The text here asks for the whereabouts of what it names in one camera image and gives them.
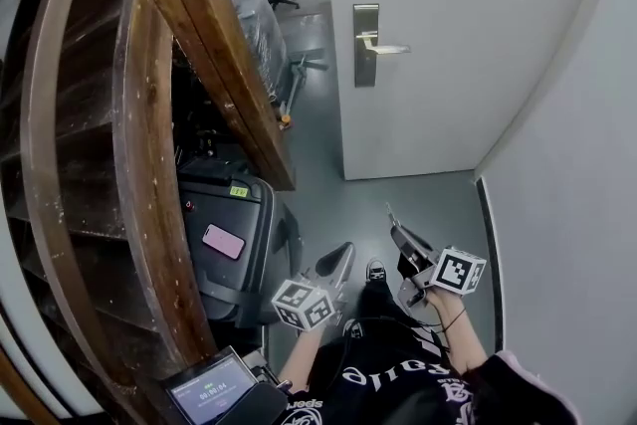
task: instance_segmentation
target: plastic wrap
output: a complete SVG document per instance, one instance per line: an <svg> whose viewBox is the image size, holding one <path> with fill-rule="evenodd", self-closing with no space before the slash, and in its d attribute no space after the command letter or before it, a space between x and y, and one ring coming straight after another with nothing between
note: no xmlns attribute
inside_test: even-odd
<svg viewBox="0 0 637 425"><path fill-rule="evenodd" d="M288 52L268 0L232 0L271 100L280 97Z"/></svg>

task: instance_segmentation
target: door handle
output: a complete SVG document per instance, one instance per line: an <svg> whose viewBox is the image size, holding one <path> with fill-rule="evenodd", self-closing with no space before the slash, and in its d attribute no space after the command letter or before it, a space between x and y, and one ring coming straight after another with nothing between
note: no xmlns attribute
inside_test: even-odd
<svg viewBox="0 0 637 425"><path fill-rule="evenodd" d="M411 54L411 47L409 45L375 46L371 40L378 39L378 32L376 31L359 34L356 38L362 39L365 44L365 49L374 52L376 55Z"/></svg>
<svg viewBox="0 0 637 425"><path fill-rule="evenodd" d="M409 54L408 45L376 45L378 42L378 4L354 5L354 84L376 85L376 58L379 55Z"/></svg>

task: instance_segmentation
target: shoe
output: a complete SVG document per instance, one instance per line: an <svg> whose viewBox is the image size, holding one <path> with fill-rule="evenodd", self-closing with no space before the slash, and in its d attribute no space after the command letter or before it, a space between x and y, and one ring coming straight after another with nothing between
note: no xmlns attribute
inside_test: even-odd
<svg viewBox="0 0 637 425"><path fill-rule="evenodd" d="M378 259L372 259L367 264L367 281L387 281L387 272L385 271L385 265Z"/></svg>
<svg viewBox="0 0 637 425"><path fill-rule="evenodd" d="M358 320L356 319L348 320L342 329L342 335L350 335L352 338L363 338L362 326L360 325L360 322L358 322Z"/></svg>

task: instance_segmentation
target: gray floor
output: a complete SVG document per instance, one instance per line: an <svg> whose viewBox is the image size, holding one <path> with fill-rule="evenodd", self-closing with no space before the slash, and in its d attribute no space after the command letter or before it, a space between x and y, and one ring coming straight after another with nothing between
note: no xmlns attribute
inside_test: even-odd
<svg viewBox="0 0 637 425"><path fill-rule="evenodd" d="M374 257L386 265L396 293L401 278L398 252L389 236L385 203L403 224L433 246L454 245L488 259L487 238L471 172L392 179L344 181L340 145L340 115L329 0L299 0L301 10L277 10L290 52L325 48L326 72L308 70L292 111L293 127L286 132L297 172L297 190L284 193L299 219L305 240L305 266L345 241L356 246L351 277L354 289L364 284L367 262ZM495 348L491 271L477 291L465 298L467 310L485 349ZM285 358L289 342L273 345Z"/></svg>

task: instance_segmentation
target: display screen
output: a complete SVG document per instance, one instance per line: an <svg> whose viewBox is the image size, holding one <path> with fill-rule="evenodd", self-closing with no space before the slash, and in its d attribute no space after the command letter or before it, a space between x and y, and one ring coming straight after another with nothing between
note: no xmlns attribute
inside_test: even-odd
<svg viewBox="0 0 637 425"><path fill-rule="evenodd" d="M203 425L228 411L256 384L246 370L229 356L170 392L190 421Z"/></svg>
<svg viewBox="0 0 637 425"><path fill-rule="evenodd" d="M202 241L235 261L239 259L243 246L246 244L243 239L212 224L208 225Z"/></svg>

